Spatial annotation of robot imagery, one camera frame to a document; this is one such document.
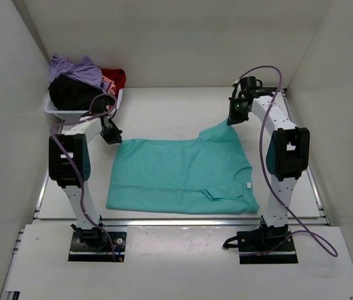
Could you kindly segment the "teal t shirt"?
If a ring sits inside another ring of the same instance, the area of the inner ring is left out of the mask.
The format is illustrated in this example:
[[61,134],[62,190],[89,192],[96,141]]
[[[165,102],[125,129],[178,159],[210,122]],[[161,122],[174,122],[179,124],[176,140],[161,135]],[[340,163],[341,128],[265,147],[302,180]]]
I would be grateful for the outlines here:
[[244,214],[259,209],[252,167],[225,121],[195,139],[124,141],[116,152],[108,209],[175,214]]

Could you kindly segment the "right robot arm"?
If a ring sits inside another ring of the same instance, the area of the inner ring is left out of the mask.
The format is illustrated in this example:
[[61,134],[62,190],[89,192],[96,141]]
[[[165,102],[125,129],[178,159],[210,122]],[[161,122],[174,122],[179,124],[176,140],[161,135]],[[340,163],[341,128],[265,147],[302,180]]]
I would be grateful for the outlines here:
[[292,193],[309,163],[310,132],[297,127],[274,104],[276,95],[263,89],[245,89],[230,97],[229,126],[248,120],[254,113],[261,122],[260,132],[270,134],[267,152],[260,153],[260,164],[270,189],[260,225],[237,233],[237,248],[244,255],[261,255],[277,249],[289,239],[288,209]]

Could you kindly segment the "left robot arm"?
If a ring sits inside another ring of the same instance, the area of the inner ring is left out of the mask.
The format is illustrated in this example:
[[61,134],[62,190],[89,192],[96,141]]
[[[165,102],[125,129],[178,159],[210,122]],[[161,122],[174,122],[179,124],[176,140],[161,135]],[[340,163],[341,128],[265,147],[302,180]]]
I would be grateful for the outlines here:
[[63,190],[71,204],[76,220],[71,226],[74,233],[94,251],[114,251],[114,245],[90,193],[88,143],[101,136],[109,145],[120,144],[121,133],[110,118],[92,116],[55,124],[50,129],[49,177]]

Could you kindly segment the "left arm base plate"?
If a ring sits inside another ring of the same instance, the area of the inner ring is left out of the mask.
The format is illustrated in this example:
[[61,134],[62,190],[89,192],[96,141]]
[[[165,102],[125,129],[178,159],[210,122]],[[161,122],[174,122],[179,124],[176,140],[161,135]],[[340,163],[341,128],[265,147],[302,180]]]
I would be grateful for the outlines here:
[[81,229],[75,225],[70,242],[68,261],[122,263],[125,260],[127,232],[110,231],[111,242],[98,228]]

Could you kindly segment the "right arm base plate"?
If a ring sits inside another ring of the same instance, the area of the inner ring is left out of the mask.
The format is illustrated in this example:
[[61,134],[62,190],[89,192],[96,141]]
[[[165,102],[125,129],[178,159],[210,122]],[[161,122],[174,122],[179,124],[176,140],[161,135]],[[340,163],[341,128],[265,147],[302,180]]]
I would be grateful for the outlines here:
[[267,226],[237,232],[240,264],[297,264],[299,262],[289,226]]

